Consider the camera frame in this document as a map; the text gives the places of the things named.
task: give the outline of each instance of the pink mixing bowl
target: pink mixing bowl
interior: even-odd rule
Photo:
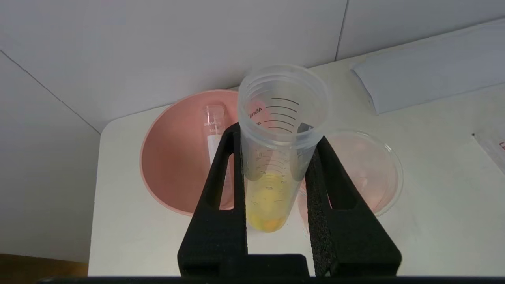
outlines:
[[[147,190],[163,206],[193,214],[210,168],[202,109],[224,105],[231,125],[238,121],[237,98],[236,91],[204,91],[176,102],[154,121],[140,150],[140,173]],[[232,207],[233,192],[223,191],[220,208]]]

